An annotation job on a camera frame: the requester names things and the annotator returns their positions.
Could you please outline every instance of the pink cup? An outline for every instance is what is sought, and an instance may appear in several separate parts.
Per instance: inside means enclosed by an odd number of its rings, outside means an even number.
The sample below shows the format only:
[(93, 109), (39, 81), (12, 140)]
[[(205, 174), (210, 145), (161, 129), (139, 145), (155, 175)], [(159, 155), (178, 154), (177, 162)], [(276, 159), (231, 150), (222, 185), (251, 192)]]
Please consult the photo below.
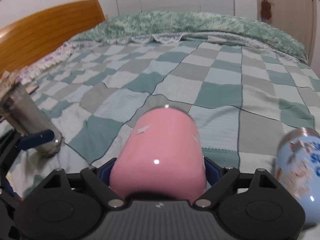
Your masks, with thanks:
[(146, 112), (111, 170), (110, 187), (121, 198), (152, 192), (193, 203), (206, 190), (195, 122), (177, 109)]

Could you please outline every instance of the checkered quilt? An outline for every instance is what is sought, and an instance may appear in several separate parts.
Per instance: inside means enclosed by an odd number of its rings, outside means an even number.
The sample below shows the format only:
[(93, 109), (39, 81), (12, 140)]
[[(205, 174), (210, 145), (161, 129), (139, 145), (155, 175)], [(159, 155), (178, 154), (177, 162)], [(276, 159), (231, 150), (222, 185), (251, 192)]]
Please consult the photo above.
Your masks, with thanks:
[(117, 157), (138, 118), (156, 106), (188, 112), (204, 155), (242, 172), (270, 171), (293, 128), (320, 131), (319, 78), (268, 49), (203, 40), (87, 48), (38, 83), (32, 98), (65, 144), (51, 159), (20, 153), (10, 176), (24, 197), (54, 168), (79, 172)]

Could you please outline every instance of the wooden headboard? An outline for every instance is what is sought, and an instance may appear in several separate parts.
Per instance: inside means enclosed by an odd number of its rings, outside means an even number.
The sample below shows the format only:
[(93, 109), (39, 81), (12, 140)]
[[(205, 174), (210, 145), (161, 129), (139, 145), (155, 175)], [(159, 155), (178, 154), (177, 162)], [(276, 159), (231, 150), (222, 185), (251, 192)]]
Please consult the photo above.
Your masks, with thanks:
[(0, 73), (34, 63), (104, 20), (98, 0), (82, 0), (37, 12), (4, 27), (0, 30)]

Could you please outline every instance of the silver metal tumbler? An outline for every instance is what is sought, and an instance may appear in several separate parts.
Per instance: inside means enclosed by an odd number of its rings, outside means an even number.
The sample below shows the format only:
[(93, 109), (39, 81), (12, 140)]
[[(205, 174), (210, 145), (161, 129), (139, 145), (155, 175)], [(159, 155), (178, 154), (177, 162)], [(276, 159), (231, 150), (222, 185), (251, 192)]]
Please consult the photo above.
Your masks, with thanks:
[(62, 134), (36, 106), (25, 87), (17, 84), (0, 101), (0, 114), (21, 134), (30, 135), (50, 129), (54, 132), (53, 141), (36, 147), (44, 157), (55, 155), (61, 147)]

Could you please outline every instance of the bed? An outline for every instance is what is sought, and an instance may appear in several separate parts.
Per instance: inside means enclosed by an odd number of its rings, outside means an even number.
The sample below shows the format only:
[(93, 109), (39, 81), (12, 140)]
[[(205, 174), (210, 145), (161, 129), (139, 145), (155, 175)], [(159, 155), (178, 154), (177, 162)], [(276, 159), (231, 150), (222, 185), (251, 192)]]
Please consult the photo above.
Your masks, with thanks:
[[(210, 13), (146, 12), (103, 21), (97, 0), (76, 4), (0, 30), (0, 69), (37, 61), (22, 78), (39, 85), (32, 98), (65, 138), (51, 159), (32, 149), (19, 154), (8, 180), (20, 196), (55, 168), (75, 173), (117, 157), (138, 118), (166, 104), (194, 119), (205, 156), (241, 172), (272, 172), (277, 145), (292, 129), (320, 131), (320, 80), (303, 45), (288, 34)], [(16, 31), (23, 21), (24, 32)], [(0, 124), (1, 134), (9, 129)], [(319, 227), (300, 238), (318, 234)]]

